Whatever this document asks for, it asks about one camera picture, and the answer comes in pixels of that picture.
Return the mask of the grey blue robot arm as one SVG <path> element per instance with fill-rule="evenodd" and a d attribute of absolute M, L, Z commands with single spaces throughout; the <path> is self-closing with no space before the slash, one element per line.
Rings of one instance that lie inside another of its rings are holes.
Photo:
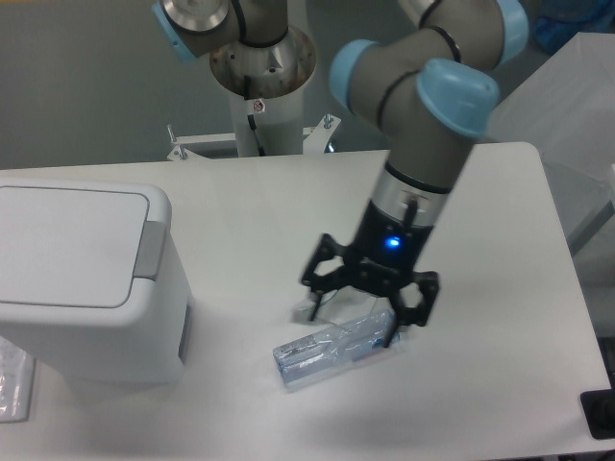
<path fill-rule="evenodd" d="M 415 263 L 499 99 L 489 73 L 525 48 L 517 1 L 413 1 L 416 32 L 381 45 L 354 40 L 335 55 L 331 93 L 391 142 L 357 233 L 324 234 L 301 282 L 315 303 L 351 286 L 388 299 L 390 333 L 428 321 L 435 272 Z M 209 58 L 235 102 L 236 149 L 272 157 L 303 149 L 303 111 L 289 98 L 312 76 L 315 52 L 284 1 L 157 1 L 153 14 L 175 54 Z"/>

